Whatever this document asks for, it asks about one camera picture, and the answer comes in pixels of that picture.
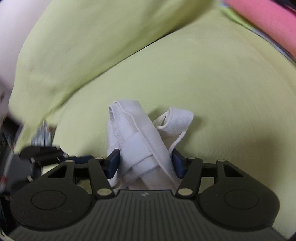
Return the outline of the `white canvas shopping bag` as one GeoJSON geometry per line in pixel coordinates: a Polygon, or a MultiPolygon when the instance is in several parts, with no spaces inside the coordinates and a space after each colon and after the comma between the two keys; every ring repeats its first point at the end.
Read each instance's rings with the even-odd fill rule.
{"type": "Polygon", "coordinates": [[[171,155],[185,136],[194,114],[169,108],[154,121],[135,100],[109,106],[108,150],[120,151],[120,164],[109,183],[119,190],[172,190],[180,185],[171,155]]]}

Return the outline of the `green sofa cover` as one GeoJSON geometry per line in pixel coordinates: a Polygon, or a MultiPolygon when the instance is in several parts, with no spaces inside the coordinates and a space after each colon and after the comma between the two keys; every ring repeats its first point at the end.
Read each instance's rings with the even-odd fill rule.
{"type": "Polygon", "coordinates": [[[226,159],[280,199],[274,228],[295,232],[295,66],[215,1],[52,1],[16,64],[16,143],[54,126],[72,155],[107,152],[108,108],[139,101],[154,120],[194,114],[178,150],[226,159]]]}

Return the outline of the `pink ribbed blanket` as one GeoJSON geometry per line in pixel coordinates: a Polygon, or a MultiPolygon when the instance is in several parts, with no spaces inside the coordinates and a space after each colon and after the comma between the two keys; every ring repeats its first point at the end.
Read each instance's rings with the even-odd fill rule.
{"type": "Polygon", "coordinates": [[[225,1],[295,57],[295,11],[274,1],[225,1]]]}

